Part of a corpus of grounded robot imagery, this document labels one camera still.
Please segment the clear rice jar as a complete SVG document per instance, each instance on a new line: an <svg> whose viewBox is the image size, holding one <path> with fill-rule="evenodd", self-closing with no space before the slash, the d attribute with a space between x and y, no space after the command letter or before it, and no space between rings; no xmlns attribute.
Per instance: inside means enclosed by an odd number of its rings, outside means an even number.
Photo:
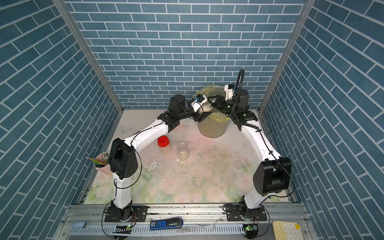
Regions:
<svg viewBox="0 0 384 240"><path fill-rule="evenodd" d="M188 150L188 144L185 142L180 142L177 145L178 150L178 158L180 161L185 161L189 157L189 150Z"/></svg>

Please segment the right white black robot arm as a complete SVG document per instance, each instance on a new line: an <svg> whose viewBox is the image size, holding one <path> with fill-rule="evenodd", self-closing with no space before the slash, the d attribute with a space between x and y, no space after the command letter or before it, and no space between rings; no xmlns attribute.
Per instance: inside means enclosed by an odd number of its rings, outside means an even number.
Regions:
<svg viewBox="0 0 384 240"><path fill-rule="evenodd" d="M258 209L269 197L289 188L292 163L289 158L282 157L267 139L255 113L240 104L240 98L234 101L225 100L223 96L209 97L208 102L220 112L226 114L239 131L249 141L256 154L257 169L253 175L253 188L243 196L241 204L244 210Z"/></svg>

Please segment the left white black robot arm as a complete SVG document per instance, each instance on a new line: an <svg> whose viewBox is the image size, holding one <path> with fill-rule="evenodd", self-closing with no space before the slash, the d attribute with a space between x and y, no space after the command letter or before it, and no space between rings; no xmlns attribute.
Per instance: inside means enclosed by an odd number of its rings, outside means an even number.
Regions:
<svg viewBox="0 0 384 240"><path fill-rule="evenodd" d="M203 104L207 102L205 95L199 94L190 103L183 95L175 95L170 99L168 109L144 130L124 140L116 138L112 142L109 165L114 177L115 198L112 206L119 211L127 210L132 205L131 187L133 175L142 167L140 151L159 137L175 129L181 120L191 118L201 122L210 115L205 113Z"/></svg>

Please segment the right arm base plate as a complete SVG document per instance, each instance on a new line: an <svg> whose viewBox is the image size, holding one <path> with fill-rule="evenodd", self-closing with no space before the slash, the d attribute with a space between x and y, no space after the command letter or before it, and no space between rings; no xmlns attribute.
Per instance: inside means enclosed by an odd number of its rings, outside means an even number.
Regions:
<svg viewBox="0 0 384 240"><path fill-rule="evenodd" d="M266 221L266 211L262 208L248 209L245 204L231 204L227 203L222 206L223 211L226 214L227 221L239 222L239 221Z"/></svg>

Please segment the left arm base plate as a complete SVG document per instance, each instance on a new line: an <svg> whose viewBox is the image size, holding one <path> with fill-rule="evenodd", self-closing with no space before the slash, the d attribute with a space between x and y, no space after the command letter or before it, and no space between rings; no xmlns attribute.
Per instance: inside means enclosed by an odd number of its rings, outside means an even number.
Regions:
<svg viewBox="0 0 384 240"><path fill-rule="evenodd" d="M148 208L148 206L128 205L124 209L119 209L114 204L111 204L104 210L104 221L107 223L144 222L147 217Z"/></svg>

